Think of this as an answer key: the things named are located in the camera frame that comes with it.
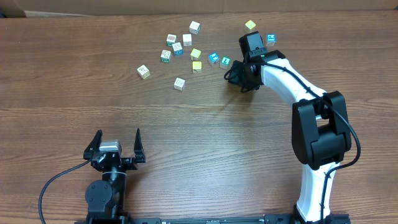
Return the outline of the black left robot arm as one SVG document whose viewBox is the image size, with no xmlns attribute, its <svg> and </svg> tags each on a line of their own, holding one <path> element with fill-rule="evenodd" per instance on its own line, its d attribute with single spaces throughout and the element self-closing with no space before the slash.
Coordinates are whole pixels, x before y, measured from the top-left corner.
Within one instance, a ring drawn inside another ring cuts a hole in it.
<svg viewBox="0 0 398 224">
<path fill-rule="evenodd" d="M 101 179 L 92 182 L 85 191 L 86 222 L 132 223 L 132 218 L 124 211 L 124 199 L 127 171 L 136 170 L 139 163 L 146 161 L 140 131 L 136 132 L 132 157 L 122 157 L 120 142 L 102 141 L 102 135 L 98 130 L 83 153 L 83 158 L 102 173 Z"/>
</svg>

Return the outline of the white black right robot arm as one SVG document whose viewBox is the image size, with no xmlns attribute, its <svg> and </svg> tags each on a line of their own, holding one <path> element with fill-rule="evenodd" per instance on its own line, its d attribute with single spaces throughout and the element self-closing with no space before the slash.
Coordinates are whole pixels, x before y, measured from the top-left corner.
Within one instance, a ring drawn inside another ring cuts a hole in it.
<svg viewBox="0 0 398 224">
<path fill-rule="evenodd" d="M 335 215 L 329 206 L 335 172 L 351 149 L 343 95 L 312 85 L 278 50 L 256 57 L 247 53 L 224 79 L 243 92 L 265 85 L 292 109 L 292 148 L 302 163 L 302 181 L 291 222 L 349 223 L 348 215 Z"/>
</svg>

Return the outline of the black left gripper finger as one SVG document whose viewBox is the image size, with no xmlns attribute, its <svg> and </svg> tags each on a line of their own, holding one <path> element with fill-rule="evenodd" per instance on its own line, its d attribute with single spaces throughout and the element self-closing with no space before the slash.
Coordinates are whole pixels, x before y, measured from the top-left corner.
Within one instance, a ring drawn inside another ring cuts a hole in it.
<svg viewBox="0 0 398 224">
<path fill-rule="evenodd" d="M 92 159 L 94 153 L 99 151 L 102 135 L 103 135 L 102 130 L 101 129 L 97 130 L 93 140 L 89 143 L 89 145 L 83 152 L 84 160 Z"/>
<path fill-rule="evenodd" d="M 142 146 L 140 129 L 137 129 L 137 131 L 136 131 L 136 137 L 135 137 L 135 141 L 134 141 L 134 155 L 135 155 L 136 163 L 145 163 L 146 162 L 146 155 L 144 153 L 144 148 Z"/>
</svg>

